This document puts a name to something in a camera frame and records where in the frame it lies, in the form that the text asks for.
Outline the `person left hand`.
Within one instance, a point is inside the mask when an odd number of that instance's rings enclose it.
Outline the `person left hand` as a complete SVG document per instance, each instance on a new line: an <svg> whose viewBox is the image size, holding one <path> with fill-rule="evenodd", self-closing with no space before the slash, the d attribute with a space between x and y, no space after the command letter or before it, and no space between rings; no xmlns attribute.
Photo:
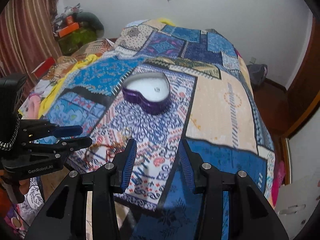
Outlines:
<svg viewBox="0 0 320 240"><path fill-rule="evenodd" d="M5 170L0 170L0 174L1 174L1 185L3 185L4 184L3 178L8 178L9 175ZM19 190L21 194L25 195L28 193L29 186L30 186L30 179L25 179L20 181L14 180L14 183L15 184L19 183Z"/></svg>

